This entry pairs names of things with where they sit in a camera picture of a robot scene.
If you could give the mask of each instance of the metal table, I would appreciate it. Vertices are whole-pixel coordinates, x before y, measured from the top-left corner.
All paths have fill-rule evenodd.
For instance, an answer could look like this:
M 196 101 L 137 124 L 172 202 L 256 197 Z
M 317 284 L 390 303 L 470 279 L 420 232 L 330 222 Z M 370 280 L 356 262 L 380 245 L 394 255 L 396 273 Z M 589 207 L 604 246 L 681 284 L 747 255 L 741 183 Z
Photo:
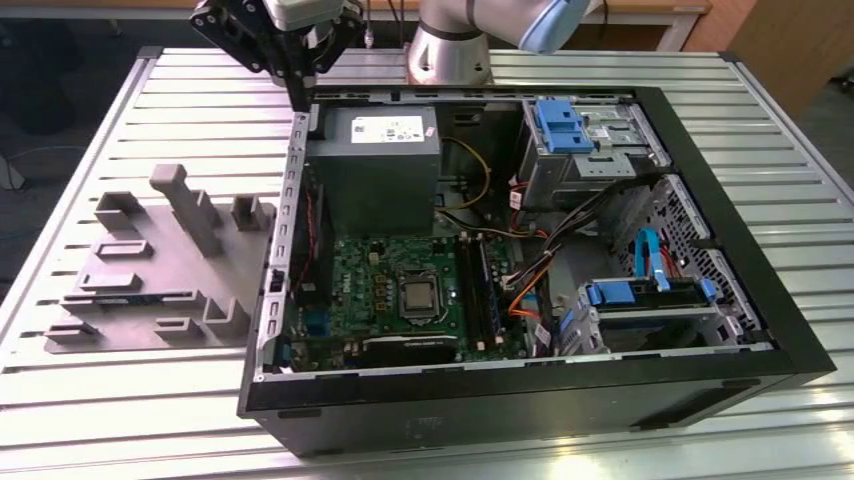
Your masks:
M 352 51 L 324 81 L 401 83 L 402 61 L 400 51 Z M 286 96 L 217 50 L 144 49 L 0 309 L 0 473 L 652 479 L 854 472 L 854 195 L 755 79 L 715 54 L 495 51 L 492 64 L 503 84 L 664 90 L 839 371 L 681 431 L 309 462 L 234 416 L 242 349 L 45 353 L 38 332 L 101 233 L 92 216 L 101 192 L 156 197 L 146 177 L 162 159 L 178 160 L 190 188 L 220 201 L 237 192 L 272 200 L 278 189 Z

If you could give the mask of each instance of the sticker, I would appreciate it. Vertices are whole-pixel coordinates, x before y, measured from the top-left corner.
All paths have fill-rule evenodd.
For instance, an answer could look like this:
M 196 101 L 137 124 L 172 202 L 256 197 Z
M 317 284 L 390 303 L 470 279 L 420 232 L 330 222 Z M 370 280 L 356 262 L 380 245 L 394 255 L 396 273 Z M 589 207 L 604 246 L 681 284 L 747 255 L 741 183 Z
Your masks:
M 509 208 L 521 210 L 521 192 L 509 192 Z
M 543 345 L 551 345 L 551 333 L 548 333 L 548 330 L 543 328 L 541 324 L 536 324 L 533 335 L 536 335 L 536 338 L 543 343 Z
M 608 129 L 607 128 L 593 128 L 592 129 L 592 136 L 593 137 L 603 137 L 607 138 L 608 135 Z
M 404 143 L 424 141 L 421 117 L 356 117 L 352 143 Z

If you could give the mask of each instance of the red wire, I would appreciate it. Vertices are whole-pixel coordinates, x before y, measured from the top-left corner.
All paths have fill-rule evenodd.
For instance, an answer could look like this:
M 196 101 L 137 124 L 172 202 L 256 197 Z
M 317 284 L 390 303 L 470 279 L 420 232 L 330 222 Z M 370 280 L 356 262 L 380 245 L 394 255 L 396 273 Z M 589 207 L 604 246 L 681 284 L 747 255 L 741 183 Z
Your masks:
M 302 271 L 298 274 L 298 280 L 296 282 L 296 288 L 302 284 L 302 279 L 305 278 L 305 274 L 308 273 L 308 266 L 310 265 L 310 257 L 314 254 L 314 208 L 313 208 L 313 200 L 310 198 L 310 193 L 308 193 L 308 189 L 305 189 L 305 203 L 308 205 L 306 213 L 308 213 L 308 258 L 305 259 L 305 265 L 302 265 Z

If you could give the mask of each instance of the wooden table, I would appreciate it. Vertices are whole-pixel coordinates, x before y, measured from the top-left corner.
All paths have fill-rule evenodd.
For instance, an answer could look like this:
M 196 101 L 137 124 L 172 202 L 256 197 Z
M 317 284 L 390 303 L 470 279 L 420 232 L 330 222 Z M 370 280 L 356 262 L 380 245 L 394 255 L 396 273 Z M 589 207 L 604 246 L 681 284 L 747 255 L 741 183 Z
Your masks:
M 398 0 L 392 0 L 394 7 Z M 372 19 L 392 20 L 386 0 L 369 0 Z M 608 24 L 659 25 L 664 34 L 657 51 L 679 51 L 708 0 L 607 0 Z M 196 0 L 0 0 L 0 18 L 66 18 L 104 20 L 185 20 Z M 405 20 L 417 20 L 420 0 L 404 0 Z M 581 23 L 601 24 L 604 11 Z

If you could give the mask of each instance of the cable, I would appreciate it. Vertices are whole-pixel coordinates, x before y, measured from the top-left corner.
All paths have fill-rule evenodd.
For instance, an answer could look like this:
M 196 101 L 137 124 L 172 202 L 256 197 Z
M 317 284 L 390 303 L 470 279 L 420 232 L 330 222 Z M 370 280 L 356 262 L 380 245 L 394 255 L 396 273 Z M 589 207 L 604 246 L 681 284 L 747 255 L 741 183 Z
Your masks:
M 29 155 L 30 153 L 35 153 L 35 152 L 43 152 L 48 150 L 78 150 L 81 152 L 85 152 L 85 147 L 80 147 L 77 145 L 53 145 L 49 147 L 38 147 L 38 148 L 31 148 L 29 150 L 23 150 L 22 152 L 15 153 L 14 155 L 11 155 L 10 157 L 5 157 L 5 176 L 9 179 L 9 190 L 13 192 L 19 192 L 23 189 L 21 187 L 14 188 L 13 184 L 11 184 L 11 160 L 15 160 L 26 155 Z
M 373 8 L 370 7 L 370 2 L 366 2 L 366 27 L 364 29 L 364 48 L 365 49 L 370 49 L 373 48 L 373 27 L 370 26 L 370 13 Z
M 402 4 L 402 0 L 400 0 L 400 25 L 397 28 L 397 35 L 400 36 L 400 48 L 405 45 L 405 5 Z
M 470 153 L 472 157 L 475 157 L 475 159 L 477 160 L 477 162 L 480 163 L 480 166 L 483 167 L 483 190 L 480 190 L 480 193 L 477 194 L 477 196 L 475 198 L 472 198 L 469 201 L 460 203 L 458 205 L 453 205 L 450 207 L 441 207 L 437 208 L 436 210 L 438 212 L 446 212 L 448 210 L 462 210 L 465 208 L 468 208 L 469 205 L 473 205 L 475 203 L 477 203 L 477 201 L 485 197 L 485 194 L 489 191 L 489 182 L 492 181 L 492 174 L 489 172 L 489 166 L 485 163 L 485 160 L 483 159 L 483 157 L 480 156 L 480 154 L 477 153 L 477 151 L 461 140 L 458 140 L 457 138 L 453 137 L 442 137 L 441 140 L 446 140 L 448 142 L 453 142 L 456 143 L 460 147 L 462 147 L 468 153 Z
M 599 27 L 599 46 L 597 49 L 601 50 L 604 45 L 604 32 L 608 28 L 608 0 L 601 0 L 601 27 Z
M 11 155 L 10 157 L 6 157 L 6 160 L 14 160 L 17 158 L 21 158 L 26 155 L 29 155 L 30 153 L 35 153 L 35 152 L 43 152 L 46 150 L 80 150 L 81 152 L 85 152 L 85 147 L 78 147 L 77 145 L 54 145 L 50 147 L 38 147 L 38 148 L 33 148 L 30 150 L 25 150 L 19 153 L 15 153 L 14 155 Z
M 457 217 L 454 217 L 450 213 L 442 210 L 438 210 L 438 213 L 444 216 L 444 218 L 446 218 L 450 221 L 450 223 L 453 223 L 462 230 L 470 230 L 472 232 L 493 233 L 496 235 L 501 235 L 509 238 L 531 238 L 529 234 L 521 235 L 517 233 L 504 232 L 503 230 L 497 230 L 495 228 L 475 227 L 470 223 L 464 222 Z
M 390 8 L 390 15 L 394 17 L 394 23 L 397 24 L 397 40 L 400 40 L 400 47 L 402 47 L 402 34 L 400 33 L 400 19 L 397 18 L 397 9 L 394 8 L 394 2 L 392 0 L 385 0 L 388 2 L 388 8 Z
M 314 254 L 314 208 L 313 208 L 313 200 L 310 198 L 310 193 L 308 193 L 308 188 L 305 188 L 305 205 L 306 205 L 306 213 L 308 213 L 308 258 L 305 259 L 305 264 L 302 265 L 302 271 L 298 274 L 298 279 L 296 281 L 294 291 L 298 290 L 298 287 L 302 284 L 302 280 L 305 279 L 305 274 L 308 273 L 308 266 L 310 265 L 310 259 Z
M 543 269 L 539 271 L 539 273 L 533 276 L 533 278 L 531 279 L 531 281 L 528 282 L 528 284 L 524 286 L 524 288 L 521 289 L 521 292 L 519 293 L 519 295 L 516 296 L 516 299 L 512 301 L 512 303 L 509 304 L 509 308 L 508 308 L 508 312 L 511 315 L 513 315 L 513 312 L 516 311 L 524 311 L 524 310 L 516 310 L 516 307 L 519 306 L 519 303 L 521 303 L 521 297 L 524 297 L 524 294 L 528 293 L 528 291 L 531 290 L 531 288 L 533 288 L 533 285 L 536 285 L 536 282 L 539 281 L 540 278 L 543 278 L 543 275 L 545 275 L 545 271 L 548 271 L 548 267 L 551 266 L 551 261 L 548 261 L 548 263 L 545 264 L 545 266 L 543 267 Z

